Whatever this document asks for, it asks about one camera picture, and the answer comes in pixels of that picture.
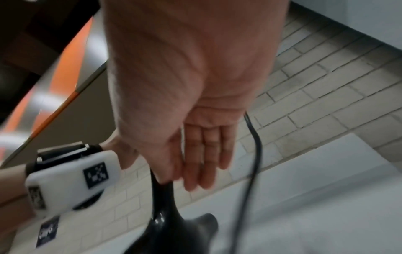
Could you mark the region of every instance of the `black plastic object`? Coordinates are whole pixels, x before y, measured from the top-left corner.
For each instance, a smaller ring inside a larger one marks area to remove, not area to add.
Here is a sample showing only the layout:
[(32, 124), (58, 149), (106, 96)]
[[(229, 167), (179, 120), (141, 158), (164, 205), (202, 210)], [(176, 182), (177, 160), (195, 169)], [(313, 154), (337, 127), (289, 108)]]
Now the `black plastic object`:
[(144, 233), (124, 254), (208, 254), (218, 231), (212, 214), (184, 220), (177, 210), (173, 183), (161, 185), (151, 171), (153, 210)]

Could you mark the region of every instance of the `white wrist device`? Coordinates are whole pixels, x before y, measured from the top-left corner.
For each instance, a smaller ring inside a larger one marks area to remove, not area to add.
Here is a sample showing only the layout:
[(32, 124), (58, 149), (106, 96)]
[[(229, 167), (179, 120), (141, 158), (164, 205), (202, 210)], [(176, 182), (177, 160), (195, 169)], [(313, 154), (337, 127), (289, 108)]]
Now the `white wrist device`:
[(25, 187), (36, 215), (44, 218), (67, 212), (102, 193), (118, 182), (120, 172), (116, 153), (101, 151), (30, 173)]

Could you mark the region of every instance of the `black wrist strap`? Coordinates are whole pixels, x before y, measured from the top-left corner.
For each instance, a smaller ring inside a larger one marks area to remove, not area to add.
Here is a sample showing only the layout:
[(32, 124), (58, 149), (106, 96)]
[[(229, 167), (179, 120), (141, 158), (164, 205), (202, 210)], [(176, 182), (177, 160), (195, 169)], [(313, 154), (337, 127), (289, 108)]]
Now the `black wrist strap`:
[[(98, 152), (103, 151), (102, 147), (99, 144), (97, 144), (97, 145), (89, 145), (89, 147), (84, 146), (84, 148), (86, 148), (86, 150), (83, 151), (82, 153), (78, 154), (78, 158), (88, 156), (88, 155), (91, 155), (91, 154), (96, 154)], [(77, 147), (71, 146), (71, 147), (67, 147), (67, 148), (59, 148), (59, 149), (47, 151), (45, 154), (43, 154), (43, 153), (38, 154), (38, 156), (41, 157), (41, 158), (51, 159), (51, 158), (54, 158), (54, 157), (62, 156), (64, 154), (67, 154), (67, 153), (70, 153), (70, 152), (74, 152), (74, 151), (79, 150), (79, 149), (82, 149), (82, 148), (78, 147), (78, 146)], [(25, 166), (25, 174), (26, 174), (26, 176), (29, 176), (32, 173), (41, 171), (41, 170), (46, 169), (46, 168), (48, 168), (48, 167), (44, 166), (42, 164), (39, 164), (37, 161), (30, 162), (30, 163), (27, 163), (26, 166)]]

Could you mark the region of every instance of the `wrist-mounted tracker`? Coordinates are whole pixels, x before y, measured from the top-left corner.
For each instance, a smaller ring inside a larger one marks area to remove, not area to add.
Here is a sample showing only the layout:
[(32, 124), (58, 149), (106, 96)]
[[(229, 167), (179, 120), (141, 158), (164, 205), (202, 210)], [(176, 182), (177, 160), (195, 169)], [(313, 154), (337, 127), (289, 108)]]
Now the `wrist-mounted tracker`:
[(120, 172), (116, 153), (78, 142), (38, 150), (36, 161), (26, 165), (25, 187), (43, 218), (91, 206)]

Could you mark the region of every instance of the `beige brick wall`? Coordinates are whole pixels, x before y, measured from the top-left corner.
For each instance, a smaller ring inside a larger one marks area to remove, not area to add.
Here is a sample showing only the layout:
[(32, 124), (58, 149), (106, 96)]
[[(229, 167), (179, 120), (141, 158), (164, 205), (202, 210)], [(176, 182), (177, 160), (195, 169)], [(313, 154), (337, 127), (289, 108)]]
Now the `beige brick wall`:
[[(273, 73), (249, 110), (267, 169), (356, 133), (386, 159), (402, 161), (402, 54), (359, 32), (306, 10), (291, 10)], [(219, 171), (214, 190), (188, 193), (175, 183), (183, 206), (246, 176), (254, 143), (239, 123), (235, 162)], [(149, 167), (143, 158), (126, 170), (102, 200), (63, 215), (57, 239), (34, 250), (40, 222), (21, 228), (10, 254), (75, 254), (147, 222)]]

